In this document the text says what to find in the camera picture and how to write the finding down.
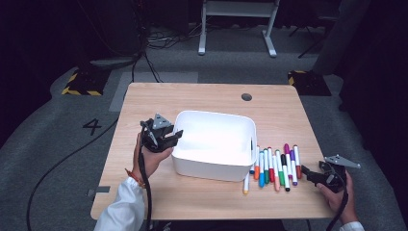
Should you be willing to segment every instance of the wooden table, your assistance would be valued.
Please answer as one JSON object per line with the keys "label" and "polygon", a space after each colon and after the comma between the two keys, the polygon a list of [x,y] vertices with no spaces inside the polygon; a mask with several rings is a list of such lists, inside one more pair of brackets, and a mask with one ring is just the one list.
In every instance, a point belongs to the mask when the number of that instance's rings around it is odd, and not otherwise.
{"label": "wooden table", "polygon": [[[252,100],[242,100],[249,93]],[[96,194],[91,216],[99,218],[111,204],[117,187],[132,168],[133,151],[140,121],[161,114],[171,122],[185,110],[248,116],[257,127],[261,148],[283,150],[284,143],[297,144],[301,164],[319,171],[322,154],[292,86],[218,84],[131,84],[116,126],[111,149],[99,186],[109,192]],[[322,195],[303,176],[290,192],[274,190],[269,184],[259,188],[250,180],[248,195],[242,182],[223,182],[179,175],[171,158],[164,160],[150,177],[152,219],[248,219],[248,218],[330,218]]]}

